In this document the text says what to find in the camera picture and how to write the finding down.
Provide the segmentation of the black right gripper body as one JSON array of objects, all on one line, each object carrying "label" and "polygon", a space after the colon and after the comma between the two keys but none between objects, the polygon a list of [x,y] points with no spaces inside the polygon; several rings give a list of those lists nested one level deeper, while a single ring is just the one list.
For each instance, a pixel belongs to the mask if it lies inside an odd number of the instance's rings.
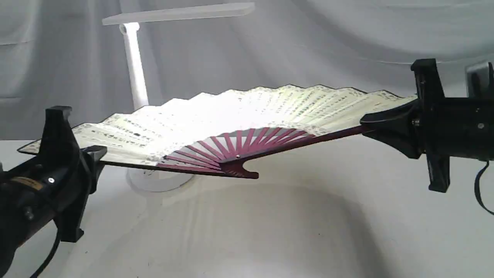
[{"label": "black right gripper body", "polygon": [[429,190],[447,192],[450,157],[493,160],[493,100],[446,97],[435,59],[418,59],[415,75],[420,134],[427,158]]}]

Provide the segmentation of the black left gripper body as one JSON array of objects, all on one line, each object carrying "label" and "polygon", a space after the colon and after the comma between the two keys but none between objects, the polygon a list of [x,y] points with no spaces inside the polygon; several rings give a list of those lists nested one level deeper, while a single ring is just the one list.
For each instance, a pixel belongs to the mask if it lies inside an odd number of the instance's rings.
[{"label": "black left gripper body", "polygon": [[69,125],[69,106],[46,109],[34,157],[1,174],[1,243],[24,243],[54,220],[61,241],[78,241],[89,176]]}]

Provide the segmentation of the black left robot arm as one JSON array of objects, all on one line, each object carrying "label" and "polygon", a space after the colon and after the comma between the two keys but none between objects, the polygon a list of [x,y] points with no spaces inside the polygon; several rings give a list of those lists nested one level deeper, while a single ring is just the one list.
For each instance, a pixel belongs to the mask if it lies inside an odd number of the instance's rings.
[{"label": "black left robot arm", "polygon": [[1,171],[1,277],[8,272],[16,250],[49,222],[56,225],[55,240],[33,278],[46,269],[61,242],[76,243],[84,234],[85,206],[97,189],[107,148],[80,148],[69,125],[71,112],[70,106],[46,109],[38,153]]}]

